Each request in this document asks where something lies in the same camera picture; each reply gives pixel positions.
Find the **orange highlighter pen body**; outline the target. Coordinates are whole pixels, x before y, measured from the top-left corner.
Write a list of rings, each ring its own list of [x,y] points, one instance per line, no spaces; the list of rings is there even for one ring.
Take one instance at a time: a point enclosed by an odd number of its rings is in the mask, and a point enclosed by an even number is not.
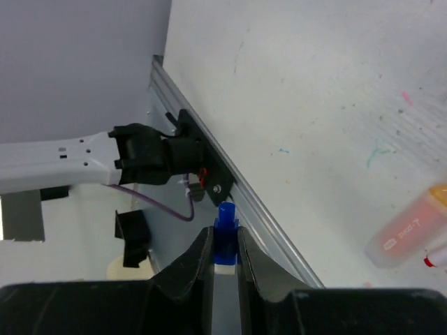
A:
[[[433,186],[375,234],[365,255],[378,268],[400,266],[446,229],[446,185]]]

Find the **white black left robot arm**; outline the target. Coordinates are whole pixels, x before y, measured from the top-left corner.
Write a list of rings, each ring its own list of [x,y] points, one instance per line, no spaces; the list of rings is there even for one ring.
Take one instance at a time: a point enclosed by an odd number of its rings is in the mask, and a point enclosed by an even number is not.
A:
[[[1,193],[75,184],[164,185],[172,176],[198,173],[204,156],[199,139],[142,124],[68,140],[7,143],[1,145]]]

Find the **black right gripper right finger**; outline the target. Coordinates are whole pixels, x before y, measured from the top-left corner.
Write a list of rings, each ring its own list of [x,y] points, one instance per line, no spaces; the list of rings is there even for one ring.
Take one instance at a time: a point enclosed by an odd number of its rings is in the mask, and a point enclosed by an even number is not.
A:
[[[446,298],[425,289],[311,288],[237,233],[243,334],[445,334]]]

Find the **blue capped thin marker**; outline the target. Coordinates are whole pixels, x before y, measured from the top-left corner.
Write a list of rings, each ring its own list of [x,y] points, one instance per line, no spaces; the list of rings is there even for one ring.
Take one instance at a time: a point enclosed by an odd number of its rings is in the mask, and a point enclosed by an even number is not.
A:
[[[214,270],[212,334],[241,334],[236,266],[215,265]]]

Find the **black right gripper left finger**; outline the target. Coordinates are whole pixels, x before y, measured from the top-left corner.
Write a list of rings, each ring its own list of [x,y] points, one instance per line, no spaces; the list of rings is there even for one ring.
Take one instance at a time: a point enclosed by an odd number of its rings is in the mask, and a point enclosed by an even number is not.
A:
[[[150,279],[1,289],[2,334],[210,334],[213,229]]]

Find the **blue marker cap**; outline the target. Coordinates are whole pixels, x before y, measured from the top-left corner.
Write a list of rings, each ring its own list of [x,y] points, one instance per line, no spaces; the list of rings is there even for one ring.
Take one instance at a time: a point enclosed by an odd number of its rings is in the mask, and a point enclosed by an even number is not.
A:
[[[214,220],[214,273],[235,274],[237,262],[237,230],[239,220],[232,202],[222,202],[218,206]]]

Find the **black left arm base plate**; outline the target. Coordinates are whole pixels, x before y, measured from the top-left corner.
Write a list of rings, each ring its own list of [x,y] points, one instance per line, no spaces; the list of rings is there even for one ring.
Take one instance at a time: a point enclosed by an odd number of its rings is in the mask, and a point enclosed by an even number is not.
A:
[[[196,175],[215,206],[225,202],[235,177],[210,137],[187,109],[181,109],[177,117],[170,112],[165,116],[175,127],[175,134],[166,139],[170,173]]]

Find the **red thin marker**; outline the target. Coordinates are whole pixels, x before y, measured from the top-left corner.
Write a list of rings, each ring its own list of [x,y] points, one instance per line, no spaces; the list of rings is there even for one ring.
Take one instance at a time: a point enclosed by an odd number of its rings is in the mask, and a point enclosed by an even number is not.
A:
[[[446,245],[440,246],[433,251],[430,251],[423,262],[428,267],[445,267],[447,263],[447,247]]]

